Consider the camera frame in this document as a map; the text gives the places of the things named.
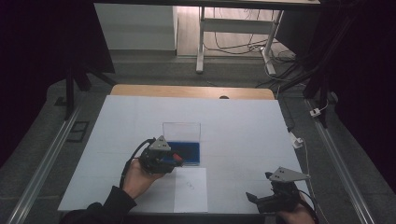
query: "cable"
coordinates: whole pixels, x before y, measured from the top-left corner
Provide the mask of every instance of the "cable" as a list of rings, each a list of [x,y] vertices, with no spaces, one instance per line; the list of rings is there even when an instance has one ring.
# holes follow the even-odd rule
[[[326,105],[323,108],[321,108],[319,111],[326,109],[328,105],[329,105],[329,100],[326,99]]]
[[[339,18],[338,15],[340,13],[340,9],[341,9],[341,1],[338,0],[337,1],[338,4],[338,8],[337,8],[337,12],[335,13],[335,15],[333,16],[332,22],[330,24],[335,24],[336,19]],[[336,23],[332,29],[330,30],[330,32],[326,35],[326,38],[324,40],[322,40],[320,42],[320,44],[318,44],[314,49],[312,49],[308,54],[299,57],[298,59],[295,59],[296,62],[301,62],[303,64],[308,64],[310,62],[312,62],[313,60],[315,60],[317,57],[315,57],[318,53],[321,53],[321,51],[323,50],[323,48],[329,46],[329,42],[333,40],[334,36],[338,33],[340,27],[341,27],[341,21],[339,21],[338,23]]]
[[[307,193],[306,193],[305,191],[303,191],[303,190],[300,190],[300,189],[299,189],[298,191],[300,191],[301,193],[305,194],[305,195],[311,200],[312,204],[314,205],[314,211],[316,212],[316,211],[317,211],[317,207],[316,207],[317,200],[315,200],[315,198],[309,196],[309,194],[307,194]]]
[[[214,86],[214,87],[219,87],[219,85],[216,85],[215,83],[213,83],[213,82],[211,82],[209,80],[206,80],[206,83],[211,85],[211,86]]]
[[[275,56],[275,55],[274,55],[274,51],[273,51],[273,50],[270,50],[270,52],[271,52],[271,54],[272,54],[272,56],[270,55],[270,57],[273,58],[275,61],[280,61],[280,62],[278,62],[278,63],[296,63],[297,60],[296,60],[295,58],[287,57],[288,60],[285,60],[285,59],[283,59],[283,58],[281,58],[281,57],[279,56],[281,53],[283,53],[283,52],[288,52],[288,51],[292,52],[290,49],[285,49],[285,50],[280,51],[280,52],[277,54],[277,56]]]
[[[274,79],[274,80],[277,80],[277,81],[291,81],[291,79],[285,79],[285,78],[279,78],[279,77],[273,77],[273,76],[271,76],[269,73],[268,73],[268,70],[267,70],[267,64],[269,63],[269,62],[271,62],[273,59],[270,59],[268,62],[266,62],[265,63],[265,66],[264,66],[264,72],[265,72],[265,74],[268,76],[268,77],[270,77],[271,79]],[[286,72],[284,72],[282,75],[285,75],[285,74],[290,74],[288,71],[292,68],[294,66],[294,64],[291,66],[291,67],[289,67],[288,68],[288,70],[286,70]]]
[[[290,72],[292,72],[292,71],[294,70],[294,68],[292,68],[294,65],[295,65],[295,64],[292,64],[285,72],[283,72],[281,75],[279,75],[279,77],[276,77],[276,78],[288,76],[288,75],[290,74]],[[275,80],[275,79],[270,79],[270,80],[268,80],[268,81],[266,81],[266,82],[259,83],[255,88],[259,88],[260,86],[262,86],[262,85],[264,85],[264,84],[267,84],[267,83],[270,83],[270,82],[272,82],[272,81],[274,81],[274,80]],[[275,81],[275,83],[271,84],[268,88],[271,88],[274,84],[276,84],[276,81]]]
[[[245,20],[246,20],[248,17],[251,17],[251,13],[252,13],[252,11],[253,11],[253,9],[245,9],[245,11],[247,11],[247,10],[249,10],[249,15],[245,18]],[[261,10],[259,9],[259,13],[258,13],[258,15],[257,15],[256,20],[259,19],[260,12],[261,12]],[[219,9],[219,14],[220,14],[220,16],[222,17],[221,8]],[[213,7],[213,18],[216,18],[216,8],[215,8],[215,7]],[[265,46],[265,45],[250,46],[250,45],[252,45],[252,44],[251,44],[251,40],[252,40],[252,38],[253,38],[253,35],[251,35],[251,37],[250,37],[248,43],[245,44],[245,45],[231,46],[231,47],[221,47],[221,46],[219,45],[219,42],[218,42],[217,32],[214,32],[214,33],[215,33],[215,42],[216,42],[216,46],[218,47],[218,49],[210,49],[210,48],[208,48],[208,47],[205,45],[205,43],[204,43],[204,47],[205,47],[206,49],[208,49],[208,50],[216,50],[216,51],[220,51],[220,52],[224,52],[224,53],[228,53],[228,54],[247,54],[247,53],[252,52],[254,49],[257,49],[257,48],[259,48],[259,47]],[[266,40],[267,40],[267,39],[262,40],[262,41],[255,42],[255,43],[253,43],[253,44],[259,44],[259,43],[264,42],[264,41],[266,41]],[[242,47],[245,47],[245,46],[247,46],[248,51],[243,51],[243,52],[230,52],[230,51],[225,50],[225,49],[237,49],[237,48],[242,48]]]
[[[314,200],[311,197],[309,197],[309,198],[312,200],[312,203],[315,205]],[[308,213],[312,217],[312,219],[314,219],[315,224],[319,224],[319,218],[318,218],[318,214],[317,214],[316,210],[312,209],[312,207],[303,199],[298,200],[298,203],[301,204],[302,206],[304,206],[306,210],[308,210]]]
[[[300,65],[298,62],[294,62],[293,65],[291,65],[287,71],[284,72],[284,76],[282,77],[288,77],[289,75],[291,75],[294,71],[296,71],[297,69],[302,68],[301,72],[296,74],[294,77],[290,78],[289,80],[294,80],[295,78],[301,76],[302,74],[304,74],[304,68],[302,65]],[[276,80],[273,84],[271,84],[268,88],[271,89],[273,86],[275,86],[275,84],[278,82],[279,80]]]
[[[155,142],[155,138],[147,139],[146,141],[142,142],[142,144],[140,144],[140,145],[136,148],[136,150],[134,151],[134,153],[132,154],[131,159],[129,159],[127,162],[125,162],[125,166],[124,166],[124,168],[123,168],[123,170],[122,170],[121,179],[120,179],[120,188],[121,188],[121,189],[122,189],[122,186],[123,186],[123,183],[124,183],[124,179],[125,179],[126,173],[127,173],[128,170],[129,170],[129,166],[131,165],[131,161],[132,161],[133,159],[135,159],[136,153],[140,150],[140,148],[141,148],[143,145],[145,145],[145,144],[147,144],[147,143],[152,144],[153,142]]]

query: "human hand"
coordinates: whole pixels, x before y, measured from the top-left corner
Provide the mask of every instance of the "human hand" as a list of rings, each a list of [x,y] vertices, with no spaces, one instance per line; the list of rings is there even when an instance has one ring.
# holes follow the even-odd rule
[[[151,186],[151,184],[163,177],[164,174],[151,175],[141,166],[139,160],[132,160],[126,173],[122,189],[128,193],[131,198],[136,199],[142,195]]]
[[[292,212],[280,211],[276,213],[278,216],[282,217],[288,224],[315,224],[314,219],[309,214],[308,209],[306,209],[302,204],[298,204]]]

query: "wall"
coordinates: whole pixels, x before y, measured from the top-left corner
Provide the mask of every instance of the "wall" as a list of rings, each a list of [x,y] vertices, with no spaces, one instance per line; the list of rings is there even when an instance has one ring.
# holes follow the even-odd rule
[[[175,50],[177,8],[95,4],[109,49]]]
[[[367,0],[329,67],[335,111],[396,192],[396,5]]]

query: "gray floor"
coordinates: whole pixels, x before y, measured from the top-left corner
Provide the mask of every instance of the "gray floor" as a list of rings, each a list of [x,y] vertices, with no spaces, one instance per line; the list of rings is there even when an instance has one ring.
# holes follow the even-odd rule
[[[205,73],[195,74],[194,59],[179,59],[167,56],[114,55],[116,75],[112,78],[120,83],[181,86],[217,86],[254,88],[259,82],[268,80],[262,72],[262,60],[209,59],[205,61]],[[284,65],[276,68],[280,71]],[[60,215],[57,206],[79,157],[89,139],[101,105],[111,88],[102,80],[90,76],[92,89],[78,115],[77,121],[88,121],[88,133],[82,142],[65,142],[40,190],[25,223],[56,223]],[[335,172],[314,120],[302,97],[303,86],[297,86],[277,96],[282,106],[285,121],[294,134],[306,143],[309,171],[315,196],[330,223],[361,223],[343,184]],[[64,97],[64,82],[49,88],[48,101],[25,135],[15,153],[0,170],[0,223],[5,223],[21,197],[45,151],[63,123],[64,107],[56,106],[59,97]],[[369,204],[377,223],[394,223],[396,197],[375,169],[369,158],[333,112],[335,102],[328,107],[329,130],[339,147],[347,167],[353,174],[361,193]],[[78,136],[70,134],[69,139]],[[303,170],[307,171],[304,147],[296,149]],[[319,213],[322,223],[326,223]]]

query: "black sleeve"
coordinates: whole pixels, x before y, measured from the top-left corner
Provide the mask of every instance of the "black sleeve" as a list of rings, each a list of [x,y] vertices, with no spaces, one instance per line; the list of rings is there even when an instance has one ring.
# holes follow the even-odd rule
[[[61,224],[112,224],[120,223],[136,202],[125,191],[114,187],[104,205],[92,203],[86,210],[75,210],[67,213]]]

